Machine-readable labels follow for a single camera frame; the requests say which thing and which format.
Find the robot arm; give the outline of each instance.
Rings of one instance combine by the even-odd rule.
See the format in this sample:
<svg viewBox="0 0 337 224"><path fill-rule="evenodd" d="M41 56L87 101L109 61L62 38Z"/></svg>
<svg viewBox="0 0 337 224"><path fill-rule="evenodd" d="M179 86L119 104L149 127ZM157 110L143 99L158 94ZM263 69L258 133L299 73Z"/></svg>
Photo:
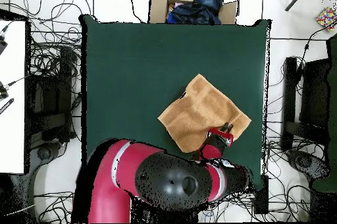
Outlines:
<svg viewBox="0 0 337 224"><path fill-rule="evenodd" d="M111 141L98 146L81 168L72 223L128 223L130 195L165 211L184 211L247 186L247 173L240 167L196 163L147 144ZM220 158L231 143L212 133L199 153L208 160ZM80 206L86 208L79 212Z"/></svg>

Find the cable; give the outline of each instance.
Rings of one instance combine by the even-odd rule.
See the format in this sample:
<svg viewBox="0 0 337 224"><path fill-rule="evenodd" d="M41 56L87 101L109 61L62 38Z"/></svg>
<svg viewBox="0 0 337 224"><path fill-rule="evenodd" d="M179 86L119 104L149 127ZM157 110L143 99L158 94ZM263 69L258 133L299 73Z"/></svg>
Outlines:
<svg viewBox="0 0 337 224"><path fill-rule="evenodd" d="M131 1L131 4L132 4L132 12L134 13L134 2L132 0L130 0L130 1ZM138 18L135 13L134 13L134 16L139 20L140 23L145 23L140 18Z"/></svg>
<svg viewBox="0 0 337 224"><path fill-rule="evenodd" d="M292 211L292 209L290 208L290 205L289 205L289 192L291 191L291 189L293 189L293 188L295 188L295 187L301 187L301 188L304 188L304 189L306 189L306 191L308 191L309 193L310 193L310 190L309 190L308 188L304 187L303 185L297 184L297 185L291 186L291 187L288 189L288 191L287 191L287 194L286 194L287 206L289 207L289 210L290 210L290 213L292 214L292 217L293 217L296 221L299 221L299 220L295 217L295 215L294 215L294 213L293 213L293 211Z"/></svg>
<svg viewBox="0 0 337 224"><path fill-rule="evenodd" d="M311 36L310 36L309 39L308 39L308 42L306 43L306 45L305 45L305 47L304 47L304 53L303 53L302 61L301 61L301 63L299 64L299 67L298 67L300 73L302 72L302 66L303 66L303 60L304 60L304 57L305 57L305 52L309 49L309 42L311 41L311 38L312 38L315 34L317 34L318 32L320 32L320 31L322 31L322 30L324 30L324 29L326 29L326 28L328 28L328 27L334 26L336 23L337 23L337 20L335 20L333 23L329 24L328 26L325 26L324 28L321 28L320 30L317 30L316 32L314 32L314 33L311 34Z"/></svg>
<svg viewBox="0 0 337 224"><path fill-rule="evenodd" d="M66 224L69 224L67 216L71 215L71 211L68 211L67 208L65 207L64 200L67 200L69 198L73 199L74 193L73 192L59 192L59 194L63 194L63 193L70 193L70 195L68 195L68 196L57 196L57 199L52 204L50 204L45 209L45 211L43 211L41 214L39 214L39 217L38 217L39 223L52 223L52 222L58 221L59 224L62 224L63 220L65 220ZM34 197L46 197L46 195L48 195L48 194L57 194L57 193L47 193L47 194L42 194L42 195L36 195ZM60 210L60 211L63 212L64 217L62 219L60 218L59 214L57 213L57 210ZM43 218L49 212L53 212L56 215L57 219L54 219L54 220L51 220L51 221L43 221Z"/></svg>
<svg viewBox="0 0 337 224"><path fill-rule="evenodd" d="M11 22L9 22L3 29L1 32L5 33L6 30L8 29L8 27L12 24L12 22L14 22L15 20L12 20Z"/></svg>

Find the electronic device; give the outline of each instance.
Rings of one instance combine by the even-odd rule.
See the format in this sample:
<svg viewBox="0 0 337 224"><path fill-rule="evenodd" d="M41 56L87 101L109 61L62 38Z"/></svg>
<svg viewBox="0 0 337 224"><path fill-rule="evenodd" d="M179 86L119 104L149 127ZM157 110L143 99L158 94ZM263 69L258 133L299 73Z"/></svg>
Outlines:
<svg viewBox="0 0 337 224"><path fill-rule="evenodd" d="M8 97L7 89L8 88L0 82L0 101Z"/></svg>

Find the towel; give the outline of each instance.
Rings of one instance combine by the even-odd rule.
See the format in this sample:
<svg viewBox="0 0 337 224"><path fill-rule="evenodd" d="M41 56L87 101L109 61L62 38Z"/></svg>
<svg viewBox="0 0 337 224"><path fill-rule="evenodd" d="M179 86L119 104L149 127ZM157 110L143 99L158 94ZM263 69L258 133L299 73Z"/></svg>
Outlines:
<svg viewBox="0 0 337 224"><path fill-rule="evenodd" d="M198 150L210 128L233 124L230 131L238 139L251 119L229 98L198 74L182 96L170 104L158 119L182 152Z"/></svg>

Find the green table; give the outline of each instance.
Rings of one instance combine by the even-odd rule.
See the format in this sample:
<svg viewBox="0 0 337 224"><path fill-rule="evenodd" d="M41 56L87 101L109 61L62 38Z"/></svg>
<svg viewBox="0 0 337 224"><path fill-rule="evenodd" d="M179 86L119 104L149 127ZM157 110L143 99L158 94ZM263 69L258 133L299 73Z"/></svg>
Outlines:
<svg viewBox="0 0 337 224"><path fill-rule="evenodd" d="M80 17L86 44L87 154L115 137L186 159L157 117L202 74L250 119L226 158L261 187L268 20L255 26L98 23Z"/></svg>

